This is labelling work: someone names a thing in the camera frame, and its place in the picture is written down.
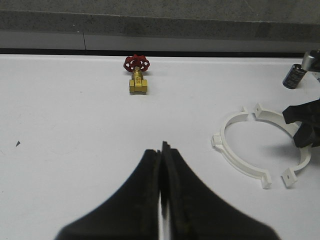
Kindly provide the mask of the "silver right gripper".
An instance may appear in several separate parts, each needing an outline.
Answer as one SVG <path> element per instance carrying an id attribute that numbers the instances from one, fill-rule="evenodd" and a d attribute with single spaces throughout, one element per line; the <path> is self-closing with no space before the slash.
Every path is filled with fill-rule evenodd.
<path id="1" fill-rule="evenodd" d="M 320 50 L 306 51 L 301 68 L 308 72 L 320 71 Z M 312 148 L 320 146 L 320 100 L 310 101 L 300 105 L 290 105 L 282 115 L 287 124 L 301 122 L 293 140 L 295 146 Z"/>

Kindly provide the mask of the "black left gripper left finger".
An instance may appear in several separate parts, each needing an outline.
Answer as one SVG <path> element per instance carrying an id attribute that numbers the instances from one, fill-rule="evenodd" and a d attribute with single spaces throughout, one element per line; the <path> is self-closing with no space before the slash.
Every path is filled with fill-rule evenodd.
<path id="1" fill-rule="evenodd" d="M 90 213 L 63 227 L 58 240 L 157 240 L 161 154 L 148 149 L 125 183 Z"/>

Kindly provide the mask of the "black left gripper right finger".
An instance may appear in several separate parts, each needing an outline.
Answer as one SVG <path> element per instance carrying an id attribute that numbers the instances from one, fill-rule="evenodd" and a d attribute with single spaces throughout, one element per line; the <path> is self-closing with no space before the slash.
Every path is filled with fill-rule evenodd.
<path id="1" fill-rule="evenodd" d="M 210 190 L 179 151 L 162 143 L 160 192 L 170 240 L 278 240 L 268 225 Z"/>

